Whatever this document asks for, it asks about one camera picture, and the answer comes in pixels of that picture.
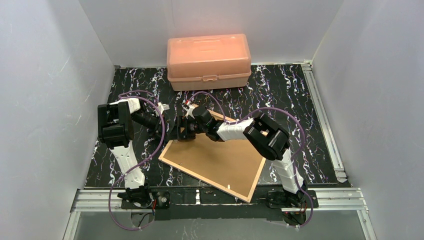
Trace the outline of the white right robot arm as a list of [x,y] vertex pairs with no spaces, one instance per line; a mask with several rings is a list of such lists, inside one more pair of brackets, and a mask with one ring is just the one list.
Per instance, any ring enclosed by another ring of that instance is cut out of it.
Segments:
[[185,110],[185,115],[175,118],[168,134],[170,140],[193,140],[198,134],[205,134],[214,142],[248,140],[262,157],[278,161],[278,174],[285,192],[306,193],[306,184],[298,175],[294,154],[290,153],[290,135],[266,111],[277,111],[295,120],[293,115],[276,107],[260,107],[241,120],[227,121],[213,116],[205,106],[189,104]]

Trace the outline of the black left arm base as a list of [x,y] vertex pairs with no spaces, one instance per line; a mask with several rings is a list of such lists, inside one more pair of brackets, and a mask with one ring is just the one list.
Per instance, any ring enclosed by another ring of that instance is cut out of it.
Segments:
[[126,188],[117,194],[122,199],[122,209],[154,209],[163,210],[170,207],[170,193],[168,191],[155,191],[150,186],[139,188]]

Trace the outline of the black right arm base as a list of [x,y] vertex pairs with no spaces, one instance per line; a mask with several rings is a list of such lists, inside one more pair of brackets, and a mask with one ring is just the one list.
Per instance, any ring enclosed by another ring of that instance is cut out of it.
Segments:
[[266,201],[270,208],[318,208],[319,202],[315,191],[307,190],[307,194],[301,191],[291,193],[286,190],[271,190],[266,194]]

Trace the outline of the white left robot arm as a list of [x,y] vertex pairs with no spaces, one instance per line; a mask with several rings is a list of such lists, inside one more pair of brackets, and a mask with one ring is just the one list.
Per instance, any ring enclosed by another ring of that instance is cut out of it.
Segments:
[[167,104],[158,102],[154,112],[149,112],[141,97],[124,97],[97,106],[99,140],[106,144],[116,158],[127,190],[139,189],[146,185],[146,177],[137,166],[133,148],[134,122],[147,128],[153,136],[161,140],[166,131],[163,113],[169,109]]

